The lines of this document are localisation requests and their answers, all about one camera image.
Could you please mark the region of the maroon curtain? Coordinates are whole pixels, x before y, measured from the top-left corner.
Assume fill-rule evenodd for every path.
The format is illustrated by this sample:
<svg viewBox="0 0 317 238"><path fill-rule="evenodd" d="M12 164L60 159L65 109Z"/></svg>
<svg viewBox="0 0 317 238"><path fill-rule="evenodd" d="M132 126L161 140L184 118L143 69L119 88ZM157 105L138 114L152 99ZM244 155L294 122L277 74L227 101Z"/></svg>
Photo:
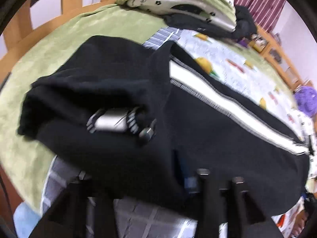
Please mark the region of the maroon curtain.
<svg viewBox="0 0 317 238"><path fill-rule="evenodd" d="M255 23L271 32L278 22L286 0L234 0L235 4L248 8Z"/></svg>

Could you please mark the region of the wooden bed frame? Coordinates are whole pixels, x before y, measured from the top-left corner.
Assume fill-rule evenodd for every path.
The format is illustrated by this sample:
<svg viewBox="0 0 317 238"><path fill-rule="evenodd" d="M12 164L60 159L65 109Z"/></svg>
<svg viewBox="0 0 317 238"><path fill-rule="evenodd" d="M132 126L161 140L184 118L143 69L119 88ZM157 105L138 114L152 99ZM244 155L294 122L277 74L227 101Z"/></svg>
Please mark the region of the wooden bed frame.
<svg viewBox="0 0 317 238"><path fill-rule="evenodd" d="M30 10L31 29L61 15L61 0L40 0ZM304 81L316 84L316 41L303 18L288 1L272 29L282 40L282 48Z"/></svg>

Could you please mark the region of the black jacket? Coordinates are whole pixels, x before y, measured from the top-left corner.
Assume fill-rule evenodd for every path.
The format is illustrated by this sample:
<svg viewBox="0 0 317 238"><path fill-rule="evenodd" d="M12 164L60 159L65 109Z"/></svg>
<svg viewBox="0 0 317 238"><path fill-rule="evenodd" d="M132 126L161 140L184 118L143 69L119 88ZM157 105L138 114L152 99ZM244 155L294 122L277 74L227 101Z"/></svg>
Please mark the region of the black jacket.
<svg viewBox="0 0 317 238"><path fill-rule="evenodd" d="M217 39L241 40L250 39L257 34L257 27L251 13L246 7L235 6L236 21L233 24L222 22L217 17L206 20L183 13L164 15L164 22L182 30L193 30Z"/></svg>

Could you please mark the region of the purple plush toy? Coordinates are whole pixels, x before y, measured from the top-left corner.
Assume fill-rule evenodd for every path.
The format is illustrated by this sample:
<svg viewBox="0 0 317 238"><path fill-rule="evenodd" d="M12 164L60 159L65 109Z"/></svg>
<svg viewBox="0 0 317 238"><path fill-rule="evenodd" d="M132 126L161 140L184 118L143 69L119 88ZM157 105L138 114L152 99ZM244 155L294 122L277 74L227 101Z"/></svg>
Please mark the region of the purple plush toy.
<svg viewBox="0 0 317 238"><path fill-rule="evenodd" d="M316 114L317 93L311 86L301 86L294 94L298 109L309 117Z"/></svg>

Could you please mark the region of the green blanket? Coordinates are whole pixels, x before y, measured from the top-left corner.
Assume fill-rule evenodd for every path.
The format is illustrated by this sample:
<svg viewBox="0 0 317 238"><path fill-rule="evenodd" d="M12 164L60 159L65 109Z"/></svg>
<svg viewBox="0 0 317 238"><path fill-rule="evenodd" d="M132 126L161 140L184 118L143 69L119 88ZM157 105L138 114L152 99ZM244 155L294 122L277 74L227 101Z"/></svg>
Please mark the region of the green blanket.
<svg viewBox="0 0 317 238"><path fill-rule="evenodd" d="M1 91L1 165L33 211L42 213L42 191L54 154L17 134L21 105L30 85L56 71L91 36L117 36L143 44L165 26L162 18L151 14L105 5L61 25L15 63Z"/></svg>

